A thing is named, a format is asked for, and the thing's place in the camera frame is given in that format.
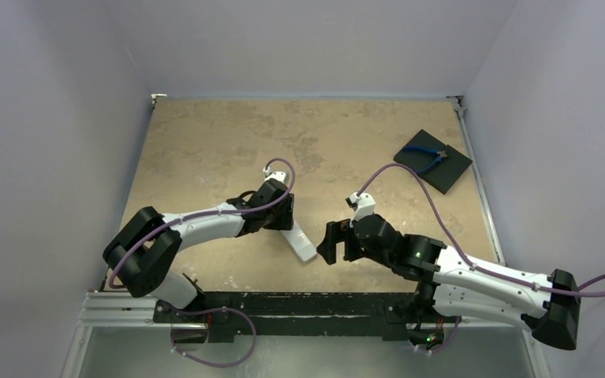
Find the white remote control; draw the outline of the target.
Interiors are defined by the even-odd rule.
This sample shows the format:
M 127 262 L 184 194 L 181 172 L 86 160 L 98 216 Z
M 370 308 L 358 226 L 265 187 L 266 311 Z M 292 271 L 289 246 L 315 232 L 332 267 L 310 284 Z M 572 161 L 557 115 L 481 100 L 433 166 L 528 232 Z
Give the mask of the white remote control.
M 294 223 L 291 230 L 282 230 L 280 233 L 301 263 L 306 264 L 316 258 L 316 247 L 299 224 Z

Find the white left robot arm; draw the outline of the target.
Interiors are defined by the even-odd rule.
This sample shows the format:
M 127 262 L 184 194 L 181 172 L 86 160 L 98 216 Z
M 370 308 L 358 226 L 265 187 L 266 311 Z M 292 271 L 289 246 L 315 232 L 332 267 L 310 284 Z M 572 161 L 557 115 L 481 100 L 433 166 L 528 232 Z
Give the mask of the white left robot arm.
M 182 321 L 196 321 L 203 311 L 202 291 L 171 270 L 176 255 L 201 243 L 262 229 L 290 231 L 294 201 L 285 183 L 269 178 L 256 191 L 209 209 L 174 214 L 146 206 L 117 233 L 102 257 L 132 297 L 151 295 L 171 306 Z

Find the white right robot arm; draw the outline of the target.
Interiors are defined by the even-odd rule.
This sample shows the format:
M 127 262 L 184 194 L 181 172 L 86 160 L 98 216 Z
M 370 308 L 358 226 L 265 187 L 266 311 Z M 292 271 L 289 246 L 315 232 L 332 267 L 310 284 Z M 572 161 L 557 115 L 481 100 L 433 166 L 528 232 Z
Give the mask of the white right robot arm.
M 378 214 L 327 223 L 316 251 L 329 265 L 336 246 L 344 260 L 366 258 L 417 286 L 403 312 L 417 322 L 475 317 L 529 331 L 537 341 L 576 350 L 581 300 L 573 275 L 556 269 L 546 275 L 521 272 L 477 258 L 463 260 L 437 239 L 403 234 Z

